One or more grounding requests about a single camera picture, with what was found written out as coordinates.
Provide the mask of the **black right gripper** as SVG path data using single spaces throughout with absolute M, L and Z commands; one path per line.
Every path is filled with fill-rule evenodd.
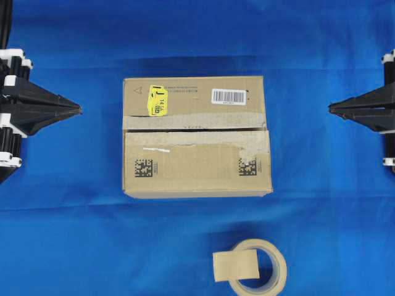
M 360 96 L 330 104 L 329 112 L 344 120 L 352 120 L 374 132 L 394 131 L 394 49 L 381 58 L 384 86 Z M 383 165 L 394 166 L 394 133 L 385 134 Z

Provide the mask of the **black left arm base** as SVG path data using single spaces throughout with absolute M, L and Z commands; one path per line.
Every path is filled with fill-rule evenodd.
M 14 171 L 17 169 L 17 167 L 6 167 L 6 166 L 1 166 L 0 167 L 0 183 L 2 184 L 7 178 L 9 178 Z

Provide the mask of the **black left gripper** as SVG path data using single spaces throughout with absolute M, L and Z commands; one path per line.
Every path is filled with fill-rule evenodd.
M 1 166 L 20 168 L 20 146 L 23 138 L 74 115 L 81 107 L 65 97 L 49 92 L 28 81 L 33 62 L 22 49 L 1 50 Z M 15 103 L 40 105 L 5 105 Z

